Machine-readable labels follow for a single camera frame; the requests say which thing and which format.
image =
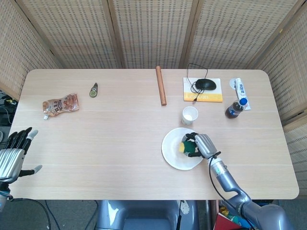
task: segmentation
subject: blue bottle cap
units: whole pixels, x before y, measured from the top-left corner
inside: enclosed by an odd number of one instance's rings
[[[245,97],[243,97],[240,99],[239,103],[240,105],[246,105],[248,103],[248,100]]]

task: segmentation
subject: computer mouse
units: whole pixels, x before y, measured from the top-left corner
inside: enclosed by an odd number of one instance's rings
[[[203,78],[195,82],[195,87],[199,90],[215,90],[216,84],[213,80]]]

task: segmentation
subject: gray floor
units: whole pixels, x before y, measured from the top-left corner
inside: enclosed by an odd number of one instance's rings
[[[9,127],[0,127],[7,138]],[[307,229],[307,199],[280,200],[295,230]],[[48,205],[55,215],[61,230],[83,230],[95,212],[96,203],[92,200],[50,200]],[[200,230],[205,229],[204,202],[198,202]],[[51,227],[56,230],[56,224],[50,215]],[[95,215],[88,230],[93,230],[97,220]],[[47,230],[47,218],[43,209],[31,201],[8,201],[5,210],[0,215],[0,230]]]

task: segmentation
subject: food packet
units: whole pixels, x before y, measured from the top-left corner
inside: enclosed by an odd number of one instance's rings
[[[52,99],[43,102],[44,119],[49,116],[56,116],[63,112],[72,112],[79,109],[79,102],[76,93],[68,94],[60,99]]]

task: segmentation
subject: cable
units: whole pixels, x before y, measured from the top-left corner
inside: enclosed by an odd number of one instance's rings
[[[180,200],[180,205],[179,205],[179,215],[178,215],[178,219],[177,219],[177,226],[176,226],[176,230],[180,230],[180,224],[181,224],[181,214],[180,214],[180,210],[181,210],[181,203],[182,203],[182,200]]]
[[[47,203],[47,200],[45,200],[45,204],[46,204],[46,207],[48,209],[48,211],[50,212],[50,214],[52,215],[53,219],[54,219],[54,222],[56,223],[57,227],[59,230],[61,230],[61,228],[59,227],[59,223],[57,222],[56,218],[54,217],[53,213],[51,212],[49,206],[48,206],[48,203]]]
[[[226,200],[222,194],[220,194],[220,192],[217,190],[217,188],[215,187],[215,184],[213,183],[213,179],[212,179],[212,176],[211,176],[211,163],[214,159],[214,155],[211,157],[211,160],[210,160],[210,163],[209,163],[209,177],[210,177],[210,180],[211,180],[211,183],[212,183],[212,186],[213,188],[215,189],[215,191],[217,192],[217,194],[230,206],[232,207],[234,210],[236,210],[236,207],[233,206],[228,200]],[[243,215],[243,213],[241,213],[241,216],[243,219],[245,219],[247,221],[247,223],[250,225],[250,227],[255,230],[255,228],[252,226],[251,222]]]
[[[9,111],[6,108],[3,108],[3,107],[0,107],[0,108],[5,109],[6,114],[8,115],[9,123],[12,124],[11,121],[10,121]]]
[[[11,199],[10,201],[23,201],[23,200],[29,200],[29,201],[35,202],[43,208],[43,210],[46,213],[47,219],[48,219],[49,230],[51,230],[51,222],[50,222],[49,214],[46,208],[40,202],[38,202],[37,200],[28,199],[28,198],[17,198],[17,199]]]
[[[0,195],[2,195],[2,196],[7,196],[9,200],[12,200],[12,199],[13,199],[13,196],[12,196],[12,195],[10,195],[10,194],[8,194],[8,193],[4,193],[4,192],[2,192],[2,191],[0,191]]]
[[[84,230],[86,230],[86,229],[88,228],[88,226],[89,226],[90,223],[92,222],[92,219],[94,218],[94,216],[95,216],[95,214],[96,214],[96,212],[97,212],[97,210],[98,210],[98,203],[97,203],[97,201],[95,201],[95,202],[96,202],[96,209],[95,209],[95,212],[93,213],[92,217],[91,217],[90,220],[88,221],[88,223],[87,223],[87,225],[86,225],[86,227],[85,227]]]
[[[188,79],[188,81],[189,81],[189,83],[190,83],[190,85],[191,85],[191,88],[190,88],[190,89],[191,89],[191,92],[197,93],[197,96],[196,96],[196,98],[194,99],[194,101],[196,102],[198,96],[199,96],[200,94],[202,94],[205,90],[204,90],[204,89],[196,89],[196,87],[194,87],[195,84],[196,84],[196,82],[194,82],[193,84],[191,83],[191,81],[190,81],[190,79],[189,79],[189,66],[190,66],[190,65],[198,66],[198,67],[201,67],[201,68],[207,70],[204,79],[206,79],[206,77],[207,77],[208,69],[207,69],[206,67],[203,67],[203,66],[200,66],[200,65],[197,65],[197,64],[194,64],[194,63],[189,63],[188,66],[187,66],[187,79]]]

